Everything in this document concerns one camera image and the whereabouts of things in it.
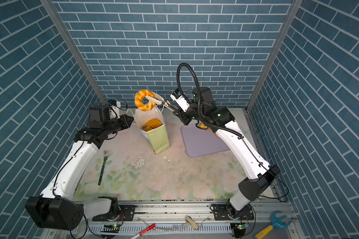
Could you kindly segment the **round orange bun half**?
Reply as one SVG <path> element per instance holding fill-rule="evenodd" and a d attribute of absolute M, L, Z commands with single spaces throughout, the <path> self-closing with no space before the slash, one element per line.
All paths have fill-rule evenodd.
<path fill-rule="evenodd" d="M 151 119 L 145 123 L 145 127 L 151 127 L 152 129 L 160 127 L 162 122 L 159 119 Z"/>

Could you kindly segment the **white green paper bag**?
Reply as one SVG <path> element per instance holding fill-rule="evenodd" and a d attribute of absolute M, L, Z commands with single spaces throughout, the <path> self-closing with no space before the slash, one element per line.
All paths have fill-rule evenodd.
<path fill-rule="evenodd" d="M 170 148 L 170 141 L 165 120 L 157 106 L 147 112 L 139 109 L 134 109 L 134 111 L 128 109 L 127 113 L 131 113 L 133 115 L 135 124 L 155 154 L 159 154 Z M 162 125 L 154 129 L 151 127 L 145 127 L 145 123 L 151 119 L 159 119 L 162 122 Z"/>

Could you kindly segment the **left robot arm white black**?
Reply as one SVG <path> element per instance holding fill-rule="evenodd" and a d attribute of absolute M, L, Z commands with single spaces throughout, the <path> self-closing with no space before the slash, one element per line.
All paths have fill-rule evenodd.
<path fill-rule="evenodd" d="M 120 208 L 116 198 L 100 198 L 91 202 L 73 202 L 83 173 L 110 135 L 130 128 L 133 117 L 126 114 L 114 119 L 90 122 L 76 133 L 71 152 L 61 168 L 39 196 L 29 197 L 25 209 L 39 228 L 72 231 L 85 219 L 101 216 L 117 220 Z"/>

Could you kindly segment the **glazed orange donut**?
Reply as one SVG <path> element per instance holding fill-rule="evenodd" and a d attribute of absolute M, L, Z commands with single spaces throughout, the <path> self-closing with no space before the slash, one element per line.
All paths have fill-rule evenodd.
<path fill-rule="evenodd" d="M 144 112 L 150 111 L 155 107 L 155 103 L 151 102 L 146 97 L 155 98 L 154 94 L 150 90 L 142 89 L 135 94 L 135 106 Z"/>

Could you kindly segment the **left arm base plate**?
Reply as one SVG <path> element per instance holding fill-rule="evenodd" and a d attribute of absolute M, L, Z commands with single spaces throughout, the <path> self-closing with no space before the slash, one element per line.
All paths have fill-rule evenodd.
<path fill-rule="evenodd" d="M 135 205 L 119 205 L 103 215 L 93 217 L 94 222 L 122 222 L 132 221 L 135 213 Z"/>

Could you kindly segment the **striped bread roll back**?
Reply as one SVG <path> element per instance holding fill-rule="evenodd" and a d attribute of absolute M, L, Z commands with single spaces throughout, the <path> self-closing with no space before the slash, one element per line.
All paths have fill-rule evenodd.
<path fill-rule="evenodd" d="M 202 122 L 199 122 L 196 124 L 196 127 L 199 128 L 199 129 L 203 129 L 203 130 L 208 130 L 210 129 L 207 125 L 205 125 L 204 123 Z"/>

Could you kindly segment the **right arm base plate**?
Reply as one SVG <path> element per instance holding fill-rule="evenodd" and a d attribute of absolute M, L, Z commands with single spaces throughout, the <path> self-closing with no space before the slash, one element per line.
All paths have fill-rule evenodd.
<path fill-rule="evenodd" d="M 239 211 L 235 210 L 229 203 L 211 204 L 209 208 L 211 209 L 216 221 L 254 220 L 254 214 L 250 204 L 246 205 Z"/>

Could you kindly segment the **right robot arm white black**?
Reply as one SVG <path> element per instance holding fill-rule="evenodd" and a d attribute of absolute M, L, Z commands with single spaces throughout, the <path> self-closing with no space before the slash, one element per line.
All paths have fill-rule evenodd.
<path fill-rule="evenodd" d="M 233 152 L 241 164 L 246 178 L 238 184 L 238 191 L 227 201 L 226 211 L 232 219 L 239 218 L 250 202 L 257 199 L 280 173 L 276 164 L 270 165 L 246 139 L 232 113 L 225 107 L 206 111 L 201 108 L 200 115 L 195 110 L 174 111 L 180 120 L 188 125 L 198 120 L 209 127 Z"/>

